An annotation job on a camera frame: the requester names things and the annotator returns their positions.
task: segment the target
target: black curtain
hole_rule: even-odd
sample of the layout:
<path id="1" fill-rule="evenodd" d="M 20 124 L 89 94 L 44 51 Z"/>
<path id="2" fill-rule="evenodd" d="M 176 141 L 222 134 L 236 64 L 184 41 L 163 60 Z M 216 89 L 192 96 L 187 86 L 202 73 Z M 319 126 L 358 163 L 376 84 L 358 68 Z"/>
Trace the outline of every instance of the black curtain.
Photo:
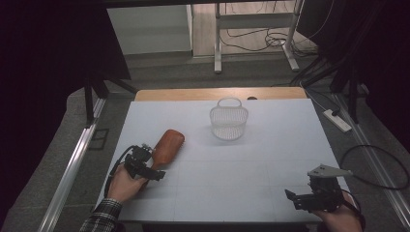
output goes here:
<path id="1" fill-rule="evenodd" d="M 355 60 L 368 106 L 410 152 L 410 6 L 388 1 Z"/>
<path id="2" fill-rule="evenodd" d="M 104 7 L 1 1 L 0 31 L 3 222 L 57 131 L 68 95 L 87 75 L 130 74 Z"/>

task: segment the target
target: white wall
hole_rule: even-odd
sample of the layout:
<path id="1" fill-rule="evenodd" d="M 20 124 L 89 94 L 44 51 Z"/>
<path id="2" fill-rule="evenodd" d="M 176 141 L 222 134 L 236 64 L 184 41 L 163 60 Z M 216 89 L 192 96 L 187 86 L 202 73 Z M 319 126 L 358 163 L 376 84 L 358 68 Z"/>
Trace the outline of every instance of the white wall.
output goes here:
<path id="1" fill-rule="evenodd" d="M 190 6 L 108 9 L 123 54 L 190 51 Z"/>

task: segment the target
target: orange object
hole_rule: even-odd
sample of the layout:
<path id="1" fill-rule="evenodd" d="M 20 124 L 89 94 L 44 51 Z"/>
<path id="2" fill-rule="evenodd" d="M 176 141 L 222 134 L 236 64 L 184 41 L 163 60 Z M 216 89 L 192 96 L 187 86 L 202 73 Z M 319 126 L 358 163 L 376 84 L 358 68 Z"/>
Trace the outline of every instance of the orange object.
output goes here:
<path id="1" fill-rule="evenodd" d="M 180 132 L 176 130 L 167 130 L 155 146 L 151 155 L 153 159 L 151 168 L 158 170 L 162 165 L 171 163 L 182 147 L 184 141 L 185 137 Z M 148 182 L 141 187 L 140 191 L 143 191 L 147 185 Z"/>

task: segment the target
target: wooden table edge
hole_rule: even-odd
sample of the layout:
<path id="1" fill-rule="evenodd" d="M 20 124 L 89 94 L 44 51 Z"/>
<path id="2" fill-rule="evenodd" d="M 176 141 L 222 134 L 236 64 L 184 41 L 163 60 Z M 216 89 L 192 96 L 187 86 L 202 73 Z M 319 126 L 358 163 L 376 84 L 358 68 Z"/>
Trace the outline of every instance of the wooden table edge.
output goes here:
<path id="1" fill-rule="evenodd" d="M 260 100 L 306 99 L 301 87 L 247 87 L 247 88 L 201 88 L 201 89 L 156 89 L 140 90 L 135 95 L 136 102 L 162 101 L 212 101 L 223 97 L 246 100 L 255 97 Z"/>

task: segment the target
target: metal frame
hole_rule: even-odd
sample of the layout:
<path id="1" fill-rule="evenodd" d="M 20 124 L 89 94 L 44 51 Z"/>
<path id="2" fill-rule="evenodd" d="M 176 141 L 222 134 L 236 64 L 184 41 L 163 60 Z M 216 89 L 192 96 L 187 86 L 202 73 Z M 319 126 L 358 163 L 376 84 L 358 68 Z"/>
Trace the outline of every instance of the metal frame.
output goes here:
<path id="1" fill-rule="evenodd" d="M 353 134 L 355 136 L 356 141 L 359 144 L 370 144 L 366 135 L 362 131 L 360 125 L 357 125 L 353 120 L 350 118 L 349 114 L 346 111 L 347 105 L 343 98 L 340 98 L 339 95 L 333 95 L 337 103 L 341 107 L 341 113 L 348 121 L 348 123 L 352 126 Z M 376 176 L 377 180 L 385 186 L 394 186 L 395 183 L 392 177 L 389 175 L 388 171 L 383 165 L 383 162 L 375 156 L 376 153 L 373 149 L 369 148 L 366 149 L 366 161 L 370 166 L 371 170 L 373 171 L 374 175 Z M 395 212 L 400 219 L 403 226 L 406 228 L 407 231 L 410 231 L 410 207 L 406 199 L 403 197 L 400 191 L 397 190 L 388 190 L 385 189 L 384 192 L 386 193 L 387 197 L 390 200 Z"/>
<path id="2" fill-rule="evenodd" d="M 293 72 L 299 70 L 298 63 L 292 54 L 290 45 L 295 34 L 296 25 L 298 24 L 304 1 L 298 1 L 293 13 L 280 14 L 235 14 L 220 15 L 220 3 L 215 4 L 216 17 L 216 36 L 215 36 L 215 73 L 222 72 L 221 64 L 221 46 L 220 30 L 221 29 L 249 29 L 249 28 L 283 28 L 289 27 L 289 33 L 286 37 L 286 43 L 281 47 L 289 62 Z"/>
<path id="3" fill-rule="evenodd" d="M 93 124 L 90 128 L 83 130 L 78 143 L 72 154 L 72 158 L 67 165 L 66 171 L 61 178 L 60 184 L 51 199 L 47 211 L 45 212 L 42 223 L 38 231 L 53 231 L 57 223 L 58 218 L 63 210 L 64 204 L 66 203 L 67 197 L 73 186 L 75 176 L 78 172 L 78 168 L 81 165 L 82 158 L 87 151 L 88 144 L 93 136 L 94 130 L 96 129 L 98 119 L 103 109 L 105 100 L 98 99 L 94 107 L 94 118 Z"/>

